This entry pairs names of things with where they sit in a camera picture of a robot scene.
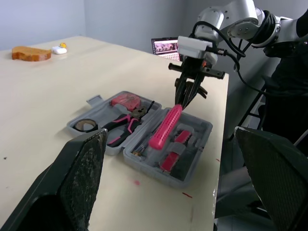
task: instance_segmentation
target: white table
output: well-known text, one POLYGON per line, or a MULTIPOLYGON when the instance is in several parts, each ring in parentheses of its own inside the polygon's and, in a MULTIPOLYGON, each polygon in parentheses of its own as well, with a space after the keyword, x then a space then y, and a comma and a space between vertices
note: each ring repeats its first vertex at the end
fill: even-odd
MULTIPOLYGON (((35 47, 60 42, 68 53, 44 62, 12 60, 11 51, 0 51, 0 226, 72 138, 66 123, 90 109, 87 99, 128 90, 174 105, 180 73, 168 70, 170 60, 86 37, 35 47)), ((212 230, 228 78, 206 78, 208 98, 197 96, 185 109, 213 124, 190 186, 170 188, 125 165, 122 155, 105 155, 90 231, 212 230)))

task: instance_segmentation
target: gray wall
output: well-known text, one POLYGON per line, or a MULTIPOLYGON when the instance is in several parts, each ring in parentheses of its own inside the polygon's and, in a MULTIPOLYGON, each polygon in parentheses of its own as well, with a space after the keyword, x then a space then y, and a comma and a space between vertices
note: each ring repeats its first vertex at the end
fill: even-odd
POLYGON ((85 0, 86 35, 152 53, 151 39, 177 37, 186 0, 85 0))
POLYGON ((85 35, 84 0, 1 0, 0 50, 85 35))
MULTIPOLYGON (((199 13, 209 6, 220 6, 228 4, 230 0, 189 0, 186 8, 185 20, 182 28, 182 35, 189 35, 195 24, 199 13)), ((300 17, 308 8, 307 0, 280 1, 280 0, 254 0, 255 6, 263 10, 269 10, 278 16, 289 18, 300 17)), ((227 49, 227 45, 222 42, 219 46, 227 49)), ((271 75, 275 70, 279 59, 266 58, 261 49, 250 48, 246 52, 247 57, 240 61, 241 74, 254 86, 261 88, 263 81, 260 80, 262 74, 271 75)), ((234 127, 238 124, 256 93, 248 89, 239 80, 233 71, 233 62, 227 57, 219 57, 218 70, 226 71, 230 74, 227 112, 225 122, 225 137, 232 134, 234 127)))

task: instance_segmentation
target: red stain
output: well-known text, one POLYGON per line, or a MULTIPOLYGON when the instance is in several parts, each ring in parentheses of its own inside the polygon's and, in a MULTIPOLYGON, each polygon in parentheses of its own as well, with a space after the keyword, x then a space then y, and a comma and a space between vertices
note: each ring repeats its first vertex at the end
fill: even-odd
POLYGON ((192 196, 188 195, 187 193, 182 192, 182 194, 184 194, 185 196, 192 198, 192 196))
POLYGON ((140 181, 139 180, 134 180, 134 184, 135 185, 140 185, 140 181))

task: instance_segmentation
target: laptop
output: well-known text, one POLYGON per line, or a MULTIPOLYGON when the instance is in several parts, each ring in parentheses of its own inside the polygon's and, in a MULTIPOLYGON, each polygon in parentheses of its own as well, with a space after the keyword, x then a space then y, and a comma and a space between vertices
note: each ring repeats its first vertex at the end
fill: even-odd
POLYGON ((178 38, 153 38, 153 54, 175 61, 182 61, 182 55, 178 53, 178 38))

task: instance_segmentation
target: bread slice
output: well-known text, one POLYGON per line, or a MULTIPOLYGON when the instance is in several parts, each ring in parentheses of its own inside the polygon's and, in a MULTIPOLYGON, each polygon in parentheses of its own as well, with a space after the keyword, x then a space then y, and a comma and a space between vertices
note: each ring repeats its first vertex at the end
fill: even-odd
POLYGON ((29 62, 44 61, 51 58, 51 50, 43 50, 32 47, 14 47, 12 59, 20 59, 29 62))

